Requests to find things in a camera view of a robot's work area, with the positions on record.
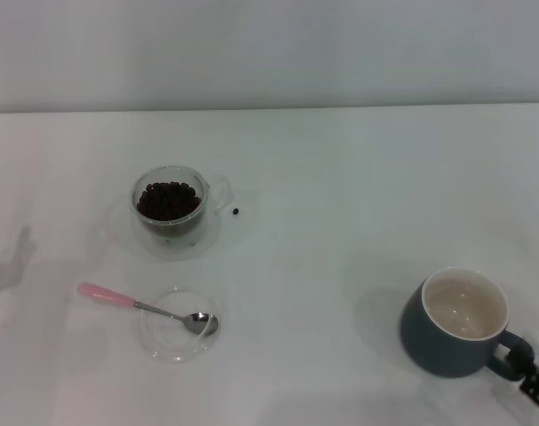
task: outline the white wall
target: white wall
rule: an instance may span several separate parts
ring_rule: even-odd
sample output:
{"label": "white wall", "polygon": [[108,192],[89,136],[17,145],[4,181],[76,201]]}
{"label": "white wall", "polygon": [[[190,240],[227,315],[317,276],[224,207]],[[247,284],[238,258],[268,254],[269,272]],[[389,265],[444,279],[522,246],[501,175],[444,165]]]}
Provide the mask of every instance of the white wall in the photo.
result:
{"label": "white wall", "polygon": [[539,101],[539,0],[0,0],[0,111]]}

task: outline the glass saucer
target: glass saucer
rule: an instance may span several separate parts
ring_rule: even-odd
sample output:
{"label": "glass saucer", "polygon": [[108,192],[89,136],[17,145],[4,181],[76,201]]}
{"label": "glass saucer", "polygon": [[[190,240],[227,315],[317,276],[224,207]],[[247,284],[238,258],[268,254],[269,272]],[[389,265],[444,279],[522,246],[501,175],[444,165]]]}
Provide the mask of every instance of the glass saucer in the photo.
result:
{"label": "glass saucer", "polygon": [[210,205],[204,209],[201,225],[176,240],[160,238],[150,233],[132,210],[130,216],[131,229],[136,240],[148,253],[166,261],[199,257],[216,242],[219,236],[219,213]]}
{"label": "glass saucer", "polygon": [[139,339],[145,351],[154,359],[168,363],[186,362],[207,351],[216,342],[222,328],[222,318],[218,305],[210,297],[175,288],[161,294],[149,304],[182,317],[197,312],[208,313],[210,316],[216,316],[219,323],[215,333],[206,335],[210,327],[210,317],[205,331],[200,335],[193,335],[180,321],[141,311],[138,320]]}

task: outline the glass cup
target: glass cup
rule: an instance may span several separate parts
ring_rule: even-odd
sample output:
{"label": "glass cup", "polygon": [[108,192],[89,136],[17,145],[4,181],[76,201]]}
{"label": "glass cup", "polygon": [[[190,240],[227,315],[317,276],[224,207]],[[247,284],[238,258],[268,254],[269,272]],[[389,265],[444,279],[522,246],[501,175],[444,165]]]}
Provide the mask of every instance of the glass cup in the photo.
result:
{"label": "glass cup", "polygon": [[[196,196],[201,202],[193,212],[176,220],[154,220],[137,210],[137,203],[147,185],[173,181],[187,183],[195,189]],[[211,192],[214,187],[217,189],[216,196]],[[194,246],[202,240],[208,232],[206,218],[208,211],[213,210],[217,214],[231,200],[232,190],[226,177],[219,177],[210,188],[204,177],[194,169],[184,166],[164,166],[149,171],[135,183],[131,190],[130,205],[133,216],[147,234],[160,245],[176,251]]]}
{"label": "glass cup", "polygon": [[222,312],[211,298],[187,289],[174,288],[149,302],[151,305],[182,317],[197,312],[208,313],[218,319],[218,329],[208,334],[207,323],[200,335],[193,335],[184,325],[172,318],[141,311],[136,333],[145,351],[154,359],[166,363],[186,362],[207,351],[216,342],[222,328]]}

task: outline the black object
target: black object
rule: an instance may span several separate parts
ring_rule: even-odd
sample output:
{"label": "black object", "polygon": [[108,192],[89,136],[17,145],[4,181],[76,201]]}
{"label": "black object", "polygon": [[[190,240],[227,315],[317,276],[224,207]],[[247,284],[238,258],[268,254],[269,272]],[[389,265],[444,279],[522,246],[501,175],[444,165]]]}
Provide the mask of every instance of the black object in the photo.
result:
{"label": "black object", "polygon": [[169,221],[189,215],[201,201],[188,184],[154,182],[147,185],[146,191],[139,197],[137,210],[150,219]]}
{"label": "black object", "polygon": [[525,348],[516,345],[506,358],[514,369],[526,377],[519,389],[539,406],[539,367],[534,364],[534,357],[528,356]]}
{"label": "black object", "polygon": [[520,345],[533,358],[534,352],[521,337],[503,329],[488,339],[468,340],[451,335],[437,326],[427,313],[422,284],[409,299],[400,319],[401,342],[408,355],[423,369],[444,377],[464,377],[488,367],[506,380],[518,381],[524,373],[499,359],[499,344],[508,348]]}

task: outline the pink spoon handle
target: pink spoon handle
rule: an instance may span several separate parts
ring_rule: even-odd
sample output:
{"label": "pink spoon handle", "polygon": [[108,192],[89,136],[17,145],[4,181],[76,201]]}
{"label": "pink spoon handle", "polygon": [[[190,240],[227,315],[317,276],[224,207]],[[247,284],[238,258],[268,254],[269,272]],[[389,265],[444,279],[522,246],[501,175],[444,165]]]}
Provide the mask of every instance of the pink spoon handle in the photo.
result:
{"label": "pink spoon handle", "polygon": [[99,300],[108,304],[116,304],[123,308],[132,308],[135,304],[135,299],[126,295],[121,295],[114,291],[108,290],[94,284],[83,282],[77,286],[77,292],[80,295],[91,297],[92,299]]}

